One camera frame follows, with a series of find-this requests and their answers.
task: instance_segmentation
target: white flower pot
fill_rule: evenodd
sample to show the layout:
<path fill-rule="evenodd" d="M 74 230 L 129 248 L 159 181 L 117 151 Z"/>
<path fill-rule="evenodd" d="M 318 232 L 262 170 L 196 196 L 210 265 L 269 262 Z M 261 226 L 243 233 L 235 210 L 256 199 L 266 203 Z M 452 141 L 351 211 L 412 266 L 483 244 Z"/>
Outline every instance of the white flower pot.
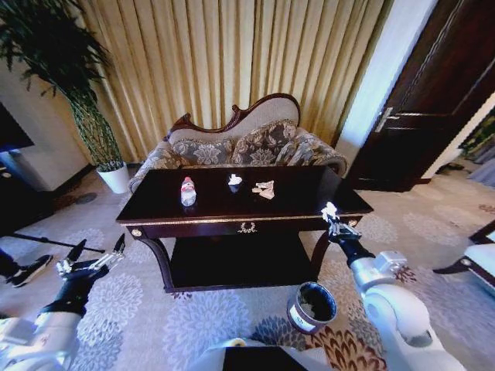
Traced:
<path fill-rule="evenodd" d="M 129 190 L 127 187 L 129 183 L 129 172 L 127 171 L 126 164 L 113 172 L 98 172 L 98 174 L 100 174 L 100 177 L 103 178 L 114 193 L 126 193 Z"/>

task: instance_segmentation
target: bamboo plant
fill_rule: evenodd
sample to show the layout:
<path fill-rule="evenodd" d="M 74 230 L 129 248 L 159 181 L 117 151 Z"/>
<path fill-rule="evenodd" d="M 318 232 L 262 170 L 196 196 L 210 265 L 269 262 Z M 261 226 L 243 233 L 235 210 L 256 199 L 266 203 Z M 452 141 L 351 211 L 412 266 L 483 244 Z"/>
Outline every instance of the bamboo plant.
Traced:
<path fill-rule="evenodd" d="M 109 62 L 104 47 L 76 24 L 72 6 L 82 11 L 72 0 L 0 0 L 0 57 L 11 71 L 15 60 L 26 63 L 21 79 L 28 90 L 37 76 L 49 83 L 42 95 L 65 96 L 97 170 L 111 172 L 124 163 L 90 85 L 102 78 L 97 65 Z"/>

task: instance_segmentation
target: upholstered sofa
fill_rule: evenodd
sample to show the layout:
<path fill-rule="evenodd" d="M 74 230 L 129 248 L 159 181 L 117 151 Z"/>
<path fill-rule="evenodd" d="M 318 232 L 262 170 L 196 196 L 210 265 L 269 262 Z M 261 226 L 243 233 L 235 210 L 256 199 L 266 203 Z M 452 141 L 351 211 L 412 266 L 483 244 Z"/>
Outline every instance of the upholstered sofa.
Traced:
<path fill-rule="evenodd" d="M 247 110 L 232 109 L 229 123 L 219 129 L 200 128 L 190 114 L 182 116 L 131 179 L 131 192 L 152 168 L 328 165 L 337 175 L 346 171 L 340 153 L 299 127 L 301 111 L 293 96 L 271 94 Z"/>

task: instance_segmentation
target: lower table shelf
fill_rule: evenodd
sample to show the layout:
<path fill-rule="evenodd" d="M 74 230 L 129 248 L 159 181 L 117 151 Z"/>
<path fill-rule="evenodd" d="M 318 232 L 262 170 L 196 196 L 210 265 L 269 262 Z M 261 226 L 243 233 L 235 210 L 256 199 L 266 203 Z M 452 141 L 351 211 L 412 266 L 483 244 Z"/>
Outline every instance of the lower table shelf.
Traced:
<path fill-rule="evenodd" d="M 169 292 L 317 280 L 297 233 L 177 238 L 170 270 Z"/>

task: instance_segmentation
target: television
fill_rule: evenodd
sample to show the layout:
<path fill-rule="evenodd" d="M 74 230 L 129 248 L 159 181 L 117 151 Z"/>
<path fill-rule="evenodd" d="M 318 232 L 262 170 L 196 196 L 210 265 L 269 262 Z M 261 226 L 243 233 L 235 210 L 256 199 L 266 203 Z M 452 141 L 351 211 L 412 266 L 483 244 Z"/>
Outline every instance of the television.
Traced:
<path fill-rule="evenodd" d="M 34 145 L 0 102 L 0 152 Z"/>

